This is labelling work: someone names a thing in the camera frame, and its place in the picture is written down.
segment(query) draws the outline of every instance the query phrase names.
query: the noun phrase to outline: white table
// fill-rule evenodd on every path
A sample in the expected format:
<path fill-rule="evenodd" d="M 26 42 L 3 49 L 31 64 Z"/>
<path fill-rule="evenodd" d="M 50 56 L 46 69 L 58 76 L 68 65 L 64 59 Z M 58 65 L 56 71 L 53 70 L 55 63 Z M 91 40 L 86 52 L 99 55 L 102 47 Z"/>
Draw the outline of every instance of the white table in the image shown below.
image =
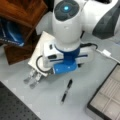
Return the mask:
<path fill-rule="evenodd" d="M 99 50 L 106 48 L 113 57 L 120 60 L 120 46 L 112 41 L 101 41 L 89 34 L 84 35 L 83 41 L 98 44 Z M 96 53 L 94 61 L 84 64 L 81 69 L 64 75 L 51 75 L 35 89 L 30 89 L 23 82 L 30 71 L 27 62 L 28 60 L 9 66 L 3 47 L 0 47 L 1 82 L 42 120 L 92 120 L 85 113 L 86 105 L 116 65 L 114 61 Z M 73 84 L 61 105 L 60 100 L 70 78 L 73 79 Z"/>

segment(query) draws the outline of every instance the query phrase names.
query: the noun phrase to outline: black cable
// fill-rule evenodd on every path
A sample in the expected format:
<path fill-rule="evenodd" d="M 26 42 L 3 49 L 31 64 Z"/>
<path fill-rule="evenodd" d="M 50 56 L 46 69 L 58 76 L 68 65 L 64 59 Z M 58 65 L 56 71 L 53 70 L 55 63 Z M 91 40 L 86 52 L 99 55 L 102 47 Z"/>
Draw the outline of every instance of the black cable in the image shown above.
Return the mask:
<path fill-rule="evenodd" d="M 82 39 L 84 33 L 85 33 L 85 31 L 82 31 L 82 34 L 81 34 L 81 36 L 80 36 L 80 39 Z"/>
<path fill-rule="evenodd" d="M 94 43 L 85 43 L 85 44 L 80 44 L 80 48 L 82 47 L 89 47 L 89 46 L 95 46 L 96 49 L 98 49 L 98 45 Z"/>
<path fill-rule="evenodd" d="M 39 61 L 39 59 L 42 58 L 42 57 L 43 57 L 43 56 L 41 55 L 41 56 L 39 56 L 39 57 L 37 58 L 37 60 L 36 60 L 36 66 L 37 66 L 37 68 L 38 68 L 38 70 L 39 70 L 40 72 L 49 73 L 50 70 L 43 71 L 43 70 L 41 70 L 41 68 L 38 66 L 38 61 Z"/>
<path fill-rule="evenodd" d="M 98 49 L 98 45 L 97 44 L 94 44 L 94 43 L 91 43 L 93 46 L 96 47 L 96 49 Z"/>

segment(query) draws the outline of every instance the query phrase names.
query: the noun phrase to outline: pen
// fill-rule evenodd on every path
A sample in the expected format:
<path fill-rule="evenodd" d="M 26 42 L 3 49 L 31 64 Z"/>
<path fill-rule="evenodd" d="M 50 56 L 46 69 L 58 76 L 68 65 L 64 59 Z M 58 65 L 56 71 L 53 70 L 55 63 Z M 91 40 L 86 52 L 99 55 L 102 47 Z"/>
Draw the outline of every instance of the pen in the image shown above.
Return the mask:
<path fill-rule="evenodd" d="M 63 97 L 62 97 L 62 99 L 61 99 L 61 104 L 64 103 L 65 98 L 66 98 L 66 96 L 67 96 L 67 94 L 68 94 L 68 90 L 71 88 L 72 83 L 73 83 L 73 81 L 72 81 L 72 79 L 70 79 L 70 80 L 69 80 L 69 83 L 68 83 L 68 85 L 67 85 L 66 91 L 64 92 L 64 95 L 63 95 Z"/>

